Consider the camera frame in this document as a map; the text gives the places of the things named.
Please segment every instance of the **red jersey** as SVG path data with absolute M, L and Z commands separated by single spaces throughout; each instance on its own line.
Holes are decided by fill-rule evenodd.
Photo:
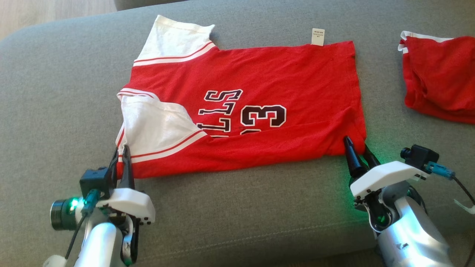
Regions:
M 475 38 L 401 33 L 406 106 L 455 122 L 475 124 Z
M 135 178 L 364 150 L 353 42 L 220 50 L 213 27 L 157 17 L 118 94 Z

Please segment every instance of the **gray upholstery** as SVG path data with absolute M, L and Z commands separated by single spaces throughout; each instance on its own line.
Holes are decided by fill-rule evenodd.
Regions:
M 52 201 L 79 194 L 87 168 L 107 165 L 122 123 L 115 94 L 128 81 L 157 14 L 216 24 L 221 49 L 354 40 L 367 143 L 382 162 L 414 143 L 441 154 L 475 191 L 475 126 L 404 106 L 402 30 L 475 36 L 473 1 L 194 0 L 23 29 L 0 43 L 0 257 L 39 266 L 64 255 L 72 232 L 49 224 Z M 137 266 L 262 266 L 374 246 L 353 210 L 343 157 L 137 181 L 157 223 L 141 228 Z M 473 228 L 454 182 L 416 184 L 443 234 Z M 75 246 L 78 252 L 80 242 Z
M 185 0 L 114 0 L 118 11 L 129 10 L 146 6 L 160 5 Z

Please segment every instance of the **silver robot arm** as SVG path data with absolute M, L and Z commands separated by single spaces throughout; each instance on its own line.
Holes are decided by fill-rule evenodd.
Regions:
M 378 192 L 377 202 L 388 215 L 388 223 L 370 218 L 381 255 L 388 267 L 451 267 L 449 245 L 427 216 L 424 207 L 411 197 L 421 200 L 406 182 L 419 180 L 429 174 L 402 162 L 389 162 L 370 169 L 351 184 L 355 199 L 370 216 L 370 204 L 365 200 Z
M 57 200 L 51 206 L 55 230 L 75 230 L 65 257 L 53 255 L 43 267 L 66 266 L 80 229 L 81 252 L 74 267 L 126 267 L 137 260 L 139 226 L 155 222 L 150 197 L 135 190 L 130 153 L 125 146 L 123 176 L 117 182 L 116 150 L 109 168 L 87 170 L 80 180 L 83 197 Z
M 455 173 L 436 164 L 439 155 L 414 145 L 401 152 L 402 162 L 380 164 L 368 147 L 357 155 L 344 139 L 354 206 L 366 211 L 387 267 L 452 267 L 449 245 L 427 215 L 425 203 L 407 182 L 425 180 L 431 173 L 451 180 Z

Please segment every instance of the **green led light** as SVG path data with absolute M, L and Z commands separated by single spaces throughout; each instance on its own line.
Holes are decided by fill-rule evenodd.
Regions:
M 379 216 L 378 221 L 379 223 L 383 224 L 386 221 L 386 216 Z
M 69 203 L 69 213 L 73 213 L 74 210 L 77 208 L 79 201 L 77 199 L 72 199 Z

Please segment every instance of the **folded red garment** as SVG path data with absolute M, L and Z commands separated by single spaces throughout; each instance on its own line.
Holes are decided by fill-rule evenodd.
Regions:
M 406 106 L 441 119 L 475 124 L 475 38 L 403 31 Z

